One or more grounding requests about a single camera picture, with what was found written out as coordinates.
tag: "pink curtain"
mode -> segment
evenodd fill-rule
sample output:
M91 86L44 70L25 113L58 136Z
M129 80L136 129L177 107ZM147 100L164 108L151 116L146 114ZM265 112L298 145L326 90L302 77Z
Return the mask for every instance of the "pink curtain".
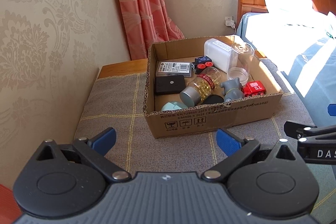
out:
M153 42L184 38L164 0L119 0L132 60L147 58Z

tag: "red toy truck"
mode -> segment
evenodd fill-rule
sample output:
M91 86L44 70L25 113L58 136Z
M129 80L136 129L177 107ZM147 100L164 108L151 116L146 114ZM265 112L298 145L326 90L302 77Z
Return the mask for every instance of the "red toy truck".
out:
M266 89L260 81L248 82L241 91L245 94L245 97L264 95L266 93Z

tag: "black square device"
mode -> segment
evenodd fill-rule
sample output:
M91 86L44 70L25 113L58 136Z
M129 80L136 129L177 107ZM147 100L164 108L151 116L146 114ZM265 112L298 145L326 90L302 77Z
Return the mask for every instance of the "black square device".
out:
M159 76L155 77L155 94L177 94L185 89L183 75Z

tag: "gray toy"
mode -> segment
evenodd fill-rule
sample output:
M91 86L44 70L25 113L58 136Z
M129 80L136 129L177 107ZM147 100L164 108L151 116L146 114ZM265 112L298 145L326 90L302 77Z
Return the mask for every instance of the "gray toy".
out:
M239 82L239 78L228 80L220 84L221 88L224 88L222 94L224 96L224 102L229 102L236 99L245 98L244 93L242 92L242 85Z

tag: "white label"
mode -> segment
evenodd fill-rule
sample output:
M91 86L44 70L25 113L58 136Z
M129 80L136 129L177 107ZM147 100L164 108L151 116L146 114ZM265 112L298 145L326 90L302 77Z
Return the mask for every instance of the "white label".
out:
M190 63L161 62L158 72L190 72Z
M226 45L225 43L221 42L221 41L215 41L212 42L212 44L215 44L216 46L222 48L223 50L226 50L227 52L231 51L231 47L229 45Z

